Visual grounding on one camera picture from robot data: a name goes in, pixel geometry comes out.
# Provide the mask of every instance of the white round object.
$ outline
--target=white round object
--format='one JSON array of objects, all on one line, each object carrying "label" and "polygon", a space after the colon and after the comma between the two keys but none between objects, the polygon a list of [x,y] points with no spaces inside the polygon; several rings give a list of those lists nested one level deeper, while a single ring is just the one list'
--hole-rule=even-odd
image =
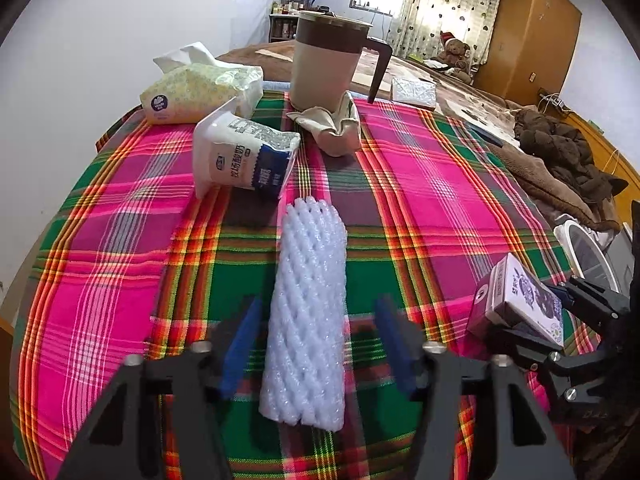
[{"label": "white round object", "polygon": [[604,254],[578,222],[568,220],[556,227],[554,234],[578,276],[595,285],[620,291]]}]

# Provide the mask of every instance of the small white box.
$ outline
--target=small white box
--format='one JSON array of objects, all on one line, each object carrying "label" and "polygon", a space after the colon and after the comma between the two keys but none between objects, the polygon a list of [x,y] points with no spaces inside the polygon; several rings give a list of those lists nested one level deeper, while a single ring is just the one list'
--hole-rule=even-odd
[{"label": "small white box", "polygon": [[491,325],[516,327],[563,346],[562,304],[513,254],[507,254],[478,284],[466,326],[484,338]]},{"label": "small white box", "polygon": [[436,109],[436,83],[395,77],[391,80],[390,98],[397,103],[433,112]]}]

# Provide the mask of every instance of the beige cloth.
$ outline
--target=beige cloth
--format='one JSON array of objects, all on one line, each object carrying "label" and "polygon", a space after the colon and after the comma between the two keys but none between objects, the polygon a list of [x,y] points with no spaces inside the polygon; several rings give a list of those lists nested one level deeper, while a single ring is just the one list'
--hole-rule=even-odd
[{"label": "beige cloth", "polygon": [[329,156],[343,156],[360,149],[360,116],[353,99],[345,92],[335,114],[321,107],[290,112],[287,117],[309,131]]},{"label": "beige cloth", "polygon": [[548,172],[541,158],[527,155],[510,144],[501,148],[493,144],[487,146],[533,199],[573,216],[582,225],[594,231],[620,231],[620,220],[611,202],[604,201],[601,210],[592,211],[567,184],[560,182]]}]

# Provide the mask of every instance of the foam fruit net sleeve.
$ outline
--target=foam fruit net sleeve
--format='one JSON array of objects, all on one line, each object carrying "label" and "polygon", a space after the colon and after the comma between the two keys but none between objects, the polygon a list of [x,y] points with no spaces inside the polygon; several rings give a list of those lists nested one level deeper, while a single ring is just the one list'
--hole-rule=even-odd
[{"label": "foam fruit net sleeve", "polygon": [[333,206],[313,197],[287,206],[260,391],[271,420],[342,428],[346,245]]}]

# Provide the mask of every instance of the mug lid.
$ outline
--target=mug lid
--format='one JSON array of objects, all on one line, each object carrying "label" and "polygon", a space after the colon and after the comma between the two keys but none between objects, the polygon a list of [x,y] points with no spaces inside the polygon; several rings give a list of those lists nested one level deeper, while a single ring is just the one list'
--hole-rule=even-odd
[{"label": "mug lid", "polygon": [[322,12],[315,12],[314,10],[300,10],[300,18],[311,22],[326,23],[327,25],[335,25],[335,27],[354,28],[355,30],[363,30],[365,32],[368,32],[372,26],[370,23],[350,20],[342,16],[327,16]]}]

